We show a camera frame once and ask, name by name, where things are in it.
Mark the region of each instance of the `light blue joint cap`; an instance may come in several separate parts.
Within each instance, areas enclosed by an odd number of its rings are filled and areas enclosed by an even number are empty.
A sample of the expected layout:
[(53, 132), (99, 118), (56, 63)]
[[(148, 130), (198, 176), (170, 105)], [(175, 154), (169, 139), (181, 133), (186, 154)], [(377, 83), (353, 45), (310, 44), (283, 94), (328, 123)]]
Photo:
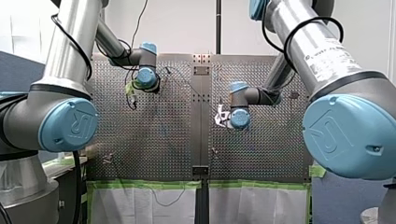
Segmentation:
[(248, 84), (244, 81), (235, 81), (231, 83), (230, 85), (230, 90), (231, 93), (234, 93), (236, 91), (241, 91), (243, 89), (246, 89), (248, 87)]
[(38, 140), (47, 151), (77, 151), (91, 141), (97, 124), (98, 114), (90, 101), (67, 99), (52, 108), (44, 118)]
[(396, 174), (396, 120), (366, 99), (332, 94), (304, 115), (304, 140), (313, 158), (346, 178), (384, 180)]
[(250, 114), (245, 109), (236, 109), (231, 114), (231, 125), (235, 129), (245, 129), (250, 123)]
[(143, 67), (139, 69), (139, 73), (137, 74), (136, 80), (139, 86), (143, 88), (151, 88), (157, 82), (157, 77), (150, 68)]
[(148, 51), (150, 51), (150, 52), (152, 52), (152, 53), (154, 53), (154, 54), (157, 54), (157, 46), (156, 46), (155, 44), (153, 44), (153, 43), (150, 43), (150, 42), (143, 42), (143, 43), (140, 45), (140, 48), (141, 48), (141, 49), (148, 50)]
[(267, 3), (268, 0), (250, 0), (250, 4), (249, 4), (250, 18), (254, 21), (261, 21), (263, 9)]

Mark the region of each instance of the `label on robot arm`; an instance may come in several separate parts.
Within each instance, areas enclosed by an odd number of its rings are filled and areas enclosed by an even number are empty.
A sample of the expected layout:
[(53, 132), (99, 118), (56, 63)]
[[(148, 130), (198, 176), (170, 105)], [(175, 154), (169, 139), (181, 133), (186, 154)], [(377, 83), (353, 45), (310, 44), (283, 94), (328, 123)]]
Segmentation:
[(333, 38), (325, 39), (322, 46), (305, 55), (305, 61), (318, 82), (348, 76), (361, 70), (344, 46)]

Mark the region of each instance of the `green tape strip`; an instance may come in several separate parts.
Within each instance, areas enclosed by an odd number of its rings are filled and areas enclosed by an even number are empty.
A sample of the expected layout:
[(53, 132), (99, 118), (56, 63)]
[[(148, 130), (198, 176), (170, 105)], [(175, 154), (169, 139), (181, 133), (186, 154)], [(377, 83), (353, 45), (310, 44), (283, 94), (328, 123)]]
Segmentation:
[(276, 183), (268, 181), (253, 181), (253, 180), (231, 180), (231, 181), (218, 181), (212, 180), (209, 187), (212, 189), (238, 189), (246, 188), (261, 188), (261, 189), (295, 189), (304, 190), (308, 189), (310, 184), (287, 184)]
[(46, 161), (43, 163), (43, 166), (49, 166), (52, 164), (57, 164), (57, 165), (74, 165), (74, 159), (73, 158), (66, 158), (66, 159), (61, 159), (60, 161), (57, 161), (58, 159), (54, 159), (52, 161)]
[(309, 166), (309, 176), (323, 178), (326, 175), (326, 169), (320, 165)]
[(94, 189), (199, 189), (200, 181), (158, 182), (145, 180), (117, 179), (111, 181), (89, 181)]
[(85, 203), (88, 201), (88, 194), (85, 193), (83, 195), (81, 195), (81, 203)]

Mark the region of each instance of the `pegboard panel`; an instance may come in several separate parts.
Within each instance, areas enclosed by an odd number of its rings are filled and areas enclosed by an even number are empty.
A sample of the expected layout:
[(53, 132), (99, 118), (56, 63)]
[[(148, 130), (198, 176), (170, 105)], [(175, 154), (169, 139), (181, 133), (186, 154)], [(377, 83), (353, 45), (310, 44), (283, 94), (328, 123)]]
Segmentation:
[[(230, 104), (229, 85), (246, 81), (262, 86), (275, 57), (213, 56), (212, 107), (220, 99)], [(307, 107), (304, 84), (295, 76), (283, 90), (283, 101), (276, 107), (253, 105), (249, 108), (248, 130), (236, 132), (210, 121), (210, 179), (254, 179), (281, 182), (309, 182), (312, 159), (305, 149), (302, 120)]]
[[(165, 66), (173, 68), (170, 75)], [(191, 56), (159, 56), (161, 90), (138, 91), (136, 110), (127, 105), (127, 72), (94, 56), (92, 98), (100, 120), (87, 148), (88, 178), (191, 179)]]

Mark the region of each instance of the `wire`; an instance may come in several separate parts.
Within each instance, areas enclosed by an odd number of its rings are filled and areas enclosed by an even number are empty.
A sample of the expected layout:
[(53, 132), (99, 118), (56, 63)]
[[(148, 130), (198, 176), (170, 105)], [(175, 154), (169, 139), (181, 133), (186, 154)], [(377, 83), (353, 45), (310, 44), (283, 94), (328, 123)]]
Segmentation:
[(342, 25), (338, 20), (336, 20), (335, 18), (332, 18), (332, 17), (315, 17), (315, 18), (309, 19), (309, 20), (307, 20), (307, 21), (302, 21), (300, 24), (298, 24), (298, 25), (290, 32), (290, 34), (289, 34), (288, 37), (286, 38), (285, 45), (284, 45), (284, 47), (283, 47), (283, 52), (284, 52), (284, 55), (285, 55), (285, 61), (289, 64), (289, 66), (290, 66), (295, 72), (297, 72), (297, 70), (295, 69), (294, 64), (293, 64), (293, 62), (291, 61), (290, 56), (289, 56), (289, 54), (288, 54), (289, 45), (290, 45), (290, 43), (291, 43), (291, 40), (292, 40), (292, 39), (294, 38), (294, 36), (297, 34), (297, 32), (298, 32), (299, 30), (301, 30), (302, 28), (304, 28), (306, 25), (312, 23), (313, 21), (331, 21), (331, 22), (333, 22), (333, 23), (338, 27), (338, 29), (339, 29), (339, 31), (340, 31), (340, 42), (343, 42), (343, 40), (344, 40), (344, 28), (343, 28), (343, 25)]
[(6, 224), (12, 224), (11, 218), (9, 217), (9, 214), (6, 210), (6, 208), (4, 208), (4, 206), (0, 203), (0, 213), (1, 216), (3, 217), (3, 220), (6, 222)]
[(140, 20), (142, 19), (143, 13), (144, 13), (145, 10), (146, 10), (146, 7), (147, 7), (147, 5), (148, 5), (148, 2), (149, 2), (149, 0), (146, 0), (145, 5), (143, 6), (143, 9), (142, 9), (142, 11), (140, 12), (139, 19), (137, 19), (136, 30), (134, 30), (134, 36), (132, 37), (132, 44), (131, 44), (131, 47), (132, 47), (132, 48), (134, 47), (134, 38), (135, 38), (135, 36), (136, 36), (136, 34), (137, 34), (137, 31), (139, 30)]
[[(125, 86), (128, 83), (128, 76), (131, 72), (136, 71), (136, 66), (132, 67), (131, 69), (129, 69), (129, 71), (126, 73), (125, 79), (124, 79), (124, 84)], [(126, 97), (126, 104), (128, 105), (129, 108), (131, 108), (132, 110), (136, 110), (137, 106), (136, 106), (136, 102), (134, 102), (134, 107), (132, 107), (131, 102), (129, 101), (129, 95), (127, 93), (125, 93), (125, 97)]]
[(129, 59), (129, 57), (131, 56), (131, 53), (132, 53), (132, 48), (131, 48), (131, 46), (129, 46), (129, 44), (128, 44), (126, 41), (124, 41), (124, 40), (122, 40), (122, 39), (119, 39), (119, 41), (120, 41), (122, 44), (124, 44), (124, 45), (126, 45), (126, 46), (128, 47), (127, 54), (126, 54), (125, 56), (123, 56), (124, 53), (122, 53), (122, 54), (121, 54), (120, 56), (118, 56), (118, 57), (111, 57), (111, 56), (107, 55), (107, 54), (102, 50), (102, 48), (100, 47), (100, 45), (99, 45), (98, 42), (96, 42), (96, 47), (98, 48), (98, 50), (99, 50), (105, 57), (107, 57), (109, 60), (111, 60), (111, 62), (113, 62), (116, 66), (122, 68), (123, 70), (129, 71), (129, 70), (131, 70), (131, 68), (127, 68), (127, 67), (125, 67), (125, 66), (120, 65), (119, 63), (117, 63), (116, 60), (117, 60), (117, 59), (125, 59), (125, 58), (127, 58), (127, 59), (128, 59), (128, 63), (129, 63), (130, 65), (132, 65), (132, 63), (131, 63), (131, 61), (130, 61), (130, 59)]
[(64, 33), (64, 35), (69, 38), (69, 40), (76, 46), (78, 53), (81, 55), (82, 59), (84, 60), (85, 64), (87, 64), (88, 72), (87, 72), (87, 81), (92, 77), (92, 65), (90, 59), (88, 58), (87, 54), (84, 52), (84, 49), (79, 45), (79, 43), (71, 36), (66, 30), (62, 27), (61, 22), (59, 21), (58, 14), (52, 15), (50, 17), (55, 25)]
[(281, 49), (280, 47), (278, 47), (276, 44), (274, 44), (274, 42), (272, 42), (270, 40), (270, 38), (267, 35), (267, 30), (265, 29), (265, 14), (267, 12), (267, 4), (264, 4), (264, 9), (262, 11), (262, 35), (264, 35), (265, 40), (267, 41), (267, 43), (273, 47), (274, 49), (276, 49), (277, 51), (283, 53), (283, 49)]
[(78, 151), (73, 152), (73, 158), (76, 167), (76, 203), (75, 203), (75, 213), (73, 216), (73, 224), (78, 224), (79, 212), (81, 209), (81, 191), (82, 191), (81, 163), (79, 162)]

